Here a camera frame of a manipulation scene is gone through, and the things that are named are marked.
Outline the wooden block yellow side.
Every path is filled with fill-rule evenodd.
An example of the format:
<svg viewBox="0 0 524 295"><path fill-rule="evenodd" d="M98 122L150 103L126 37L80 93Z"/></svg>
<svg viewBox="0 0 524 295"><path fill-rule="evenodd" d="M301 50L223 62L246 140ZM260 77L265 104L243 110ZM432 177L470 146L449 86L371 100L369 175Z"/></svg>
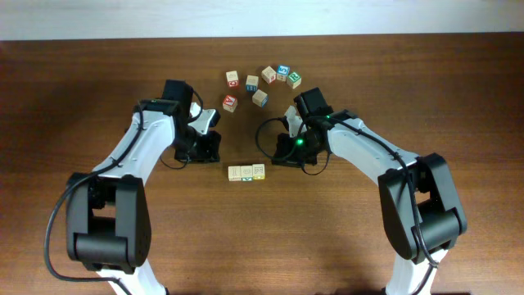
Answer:
<svg viewBox="0 0 524 295"><path fill-rule="evenodd" d="M252 165L253 179L265 179L265 165L264 164L253 164Z"/></svg>

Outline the wooden block red bottom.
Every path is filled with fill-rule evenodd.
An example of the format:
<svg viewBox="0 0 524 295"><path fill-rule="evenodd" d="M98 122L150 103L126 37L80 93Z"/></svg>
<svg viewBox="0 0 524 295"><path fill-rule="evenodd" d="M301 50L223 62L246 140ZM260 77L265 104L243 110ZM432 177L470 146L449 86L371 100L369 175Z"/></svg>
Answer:
<svg viewBox="0 0 524 295"><path fill-rule="evenodd" d="M228 167L228 180L229 181L241 181L241 167L240 166L229 166Z"/></svg>

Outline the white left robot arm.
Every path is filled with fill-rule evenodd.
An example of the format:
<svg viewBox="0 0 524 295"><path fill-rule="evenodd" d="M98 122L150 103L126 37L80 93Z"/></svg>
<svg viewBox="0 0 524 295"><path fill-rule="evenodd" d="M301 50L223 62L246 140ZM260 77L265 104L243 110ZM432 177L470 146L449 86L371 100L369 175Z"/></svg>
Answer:
<svg viewBox="0 0 524 295"><path fill-rule="evenodd" d="M74 173L66 194L66 249L118 294L166 294L147 259L151 222L145 184L162 153L174 148L184 165L219 161L216 109L168 79L160 98L142 100L116 148L89 174Z"/></svg>

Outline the wooden block green V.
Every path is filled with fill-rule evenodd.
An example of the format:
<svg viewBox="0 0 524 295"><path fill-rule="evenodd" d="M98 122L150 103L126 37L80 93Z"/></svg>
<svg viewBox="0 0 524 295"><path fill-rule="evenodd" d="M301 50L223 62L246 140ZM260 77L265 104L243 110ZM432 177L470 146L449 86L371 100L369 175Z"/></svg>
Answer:
<svg viewBox="0 0 524 295"><path fill-rule="evenodd" d="M253 166L241 166L241 180L252 181L253 180Z"/></svg>

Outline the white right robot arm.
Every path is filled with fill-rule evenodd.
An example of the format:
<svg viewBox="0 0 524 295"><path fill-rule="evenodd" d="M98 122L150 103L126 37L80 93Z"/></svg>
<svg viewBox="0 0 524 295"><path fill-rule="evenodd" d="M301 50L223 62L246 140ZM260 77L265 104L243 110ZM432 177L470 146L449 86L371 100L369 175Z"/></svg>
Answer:
<svg viewBox="0 0 524 295"><path fill-rule="evenodd" d="M446 160L389 143L354 113L334 111L319 88L299 94L279 117L272 163L303 168L326 152L359 169L378 187L382 223L396 253L385 294L428 294L437 268L468 227Z"/></svg>

